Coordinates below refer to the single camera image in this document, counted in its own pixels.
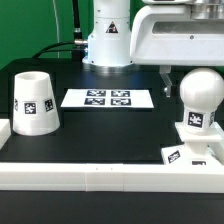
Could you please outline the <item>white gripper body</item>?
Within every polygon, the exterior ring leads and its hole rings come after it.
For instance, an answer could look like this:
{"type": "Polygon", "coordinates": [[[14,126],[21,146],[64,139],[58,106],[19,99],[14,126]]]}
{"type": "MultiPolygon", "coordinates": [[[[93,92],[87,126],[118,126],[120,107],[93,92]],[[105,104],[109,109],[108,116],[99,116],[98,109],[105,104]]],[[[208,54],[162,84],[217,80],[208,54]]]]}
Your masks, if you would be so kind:
{"type": "Polygon", "coordinates": [[[224,65],[224,0],[142,1],[132,26],[134,63],[224,65]]]}

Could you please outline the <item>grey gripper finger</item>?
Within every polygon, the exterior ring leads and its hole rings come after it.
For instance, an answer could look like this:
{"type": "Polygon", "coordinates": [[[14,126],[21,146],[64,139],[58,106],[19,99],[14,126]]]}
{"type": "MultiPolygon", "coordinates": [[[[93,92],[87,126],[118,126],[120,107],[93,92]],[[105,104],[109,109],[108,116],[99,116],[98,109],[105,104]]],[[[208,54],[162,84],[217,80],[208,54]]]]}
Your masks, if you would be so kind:
{"type": "Polygon", "coordinates": [[[171,73],[171,66],[170,65],[161,65],[159,68],[159,74],[165,84],[164,92],[166,93],[167,97],[171,96],[171,87],[172,87],[172,81],[169,77],[169,74],[171,73]]]}

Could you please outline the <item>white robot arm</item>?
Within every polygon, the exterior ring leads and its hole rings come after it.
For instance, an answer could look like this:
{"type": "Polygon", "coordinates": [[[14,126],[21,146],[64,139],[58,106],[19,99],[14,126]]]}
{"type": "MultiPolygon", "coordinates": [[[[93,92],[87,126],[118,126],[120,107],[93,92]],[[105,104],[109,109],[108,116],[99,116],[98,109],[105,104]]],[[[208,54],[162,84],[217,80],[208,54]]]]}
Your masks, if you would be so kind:
{"type": "Polygon", "coordinates": [[[86,68],[107,73],[157,65],[170,96],[173,66],[224,66],[224,0],[142,1],[130,21],[130,0],[93,0],[86,68]]]}

